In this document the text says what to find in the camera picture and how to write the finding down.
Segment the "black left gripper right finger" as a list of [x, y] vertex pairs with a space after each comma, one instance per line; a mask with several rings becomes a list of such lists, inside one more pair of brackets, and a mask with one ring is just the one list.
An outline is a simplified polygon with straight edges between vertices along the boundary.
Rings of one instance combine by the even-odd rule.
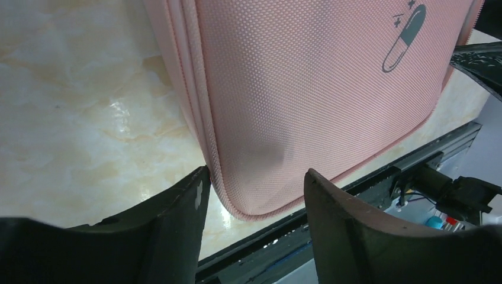
[[314, 169], [304, 178], [305, 206], [308, 177], [333, 190], [333, 199], [353, 218], [349, 233], [352, 253], [338, 256], [317, 251], [314, 256], [320, 283], [500, 283], [501, 227], [488, 225], [447, 232], [354, 204]]

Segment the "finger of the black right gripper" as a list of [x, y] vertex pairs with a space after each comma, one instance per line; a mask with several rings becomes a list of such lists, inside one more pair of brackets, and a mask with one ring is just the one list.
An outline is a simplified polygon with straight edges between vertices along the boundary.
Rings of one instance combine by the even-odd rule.
[[501, 101], [501, 42], [456, 46], [450, 65]]

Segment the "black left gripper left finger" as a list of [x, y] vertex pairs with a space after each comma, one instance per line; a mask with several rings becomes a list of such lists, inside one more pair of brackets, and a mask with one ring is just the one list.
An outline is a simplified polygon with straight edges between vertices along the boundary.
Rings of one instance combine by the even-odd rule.
[[95, 225], [1, 218], [2, 283], [194, 283], [210, 195], [201, 166]]

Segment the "pink medicine case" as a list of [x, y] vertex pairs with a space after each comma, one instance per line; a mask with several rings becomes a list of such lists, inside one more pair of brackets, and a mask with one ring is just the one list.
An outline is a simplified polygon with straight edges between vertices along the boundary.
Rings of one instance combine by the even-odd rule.
[[146, 1], [214, 190], [262, 220], [431, 116], [482, 1]]

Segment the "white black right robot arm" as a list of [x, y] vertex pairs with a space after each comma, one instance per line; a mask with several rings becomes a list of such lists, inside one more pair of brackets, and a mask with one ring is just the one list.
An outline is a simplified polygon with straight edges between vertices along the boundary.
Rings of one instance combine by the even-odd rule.
[[[493, 97], [501, 99], [501, 42], [455, 47], [450, 65], [467, 75]], [[453, 180], [422, 162], [395, 184], [399, 206], [408, 196], [419, 195], [439, 211], [458, 220], [480, 226], [482, 214], [489, 214], [489, 203], [501, 195], [501, 187], [474, 177]]]

